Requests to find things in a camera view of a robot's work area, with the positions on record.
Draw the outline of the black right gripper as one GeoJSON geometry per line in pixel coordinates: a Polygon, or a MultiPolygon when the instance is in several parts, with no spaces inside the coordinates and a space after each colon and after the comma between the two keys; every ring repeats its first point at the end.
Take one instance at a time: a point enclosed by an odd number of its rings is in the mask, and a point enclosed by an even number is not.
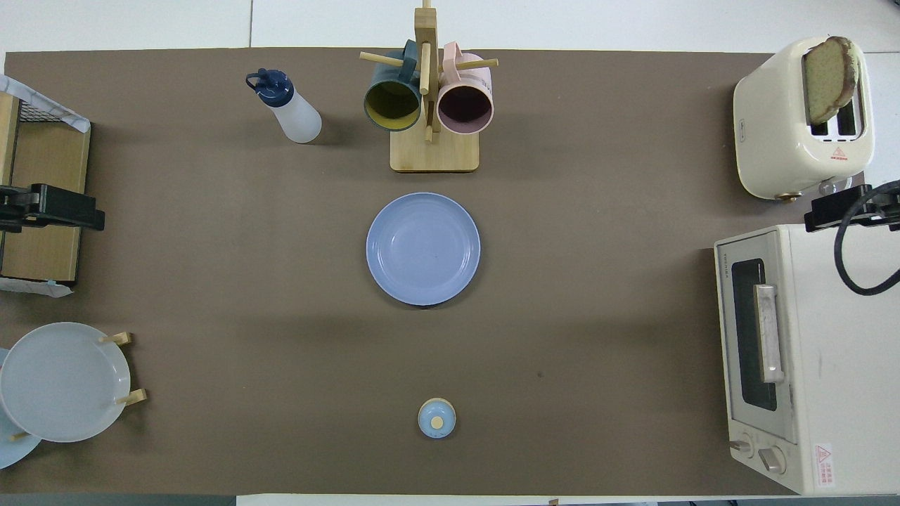
{"type": "MultiPolygon", "coordinates": [[[[852,186],[815,199],[812,202],[813,211],[806,214],[806,232],[816,233],[826,228],[839,227],[849,208],[870,190],[870,186],[852,186]]],[[[874,215],[871,216],[871,212],[865,210],[854,212],[849,225],[867,226],[868,223],[868,226],[899,228],[899,185],[881,185],[870,193],[869,202],[875,208],[874,215]]]]}

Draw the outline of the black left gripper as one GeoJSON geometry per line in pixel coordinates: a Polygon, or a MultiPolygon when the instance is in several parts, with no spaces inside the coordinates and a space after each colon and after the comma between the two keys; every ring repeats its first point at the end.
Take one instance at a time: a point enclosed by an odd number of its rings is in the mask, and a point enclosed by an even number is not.
{"type": "MultiPolygon", "coordinates": [[[[96,199],[50,185],[32,185],[37,196],[38,214],[32,215],[32,226],[65,226],[103,231],[105,214],[96,210],[96,199]]],[[[31,191],[25,187],[1,186],[1,231],[20,233],[25,227],[26,207],[31,191]]]]}

